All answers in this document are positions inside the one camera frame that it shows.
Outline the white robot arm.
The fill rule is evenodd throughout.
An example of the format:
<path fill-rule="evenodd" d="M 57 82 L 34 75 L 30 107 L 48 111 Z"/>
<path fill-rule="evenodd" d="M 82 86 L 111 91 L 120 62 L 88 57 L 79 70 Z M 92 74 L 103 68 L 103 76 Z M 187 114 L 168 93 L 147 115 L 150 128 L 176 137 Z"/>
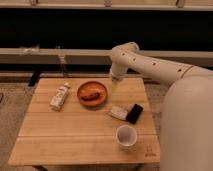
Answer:
<path fill-rule="evenodd" d="M 141 55 L 134 42 L 110 51 L 110 76 L 129 69 L 168 87 L 162 106 L 160 171 L 213 171 L 213 71 Z"/>

